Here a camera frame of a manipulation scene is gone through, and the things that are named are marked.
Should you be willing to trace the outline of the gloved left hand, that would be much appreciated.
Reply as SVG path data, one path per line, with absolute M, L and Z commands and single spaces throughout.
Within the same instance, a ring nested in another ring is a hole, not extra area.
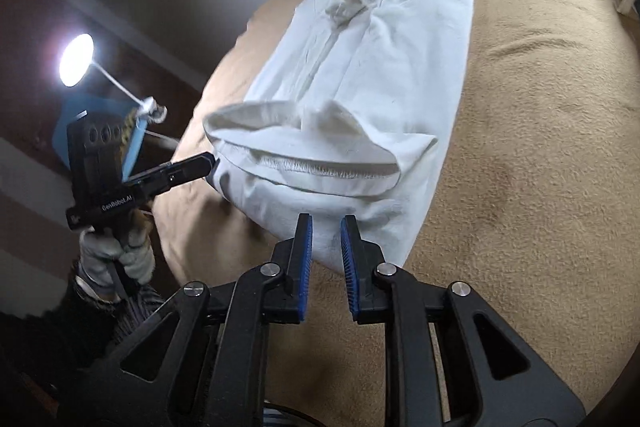
M 131 280 L 145 285 L 152 279 L 155 259 L 147 225 L 133 225 L 119 242 L 112 236 L 85 231 L 79 239 L 79 274 L 88 283 L 102 288 L 114 288 L 107 262 L 119 262 Z

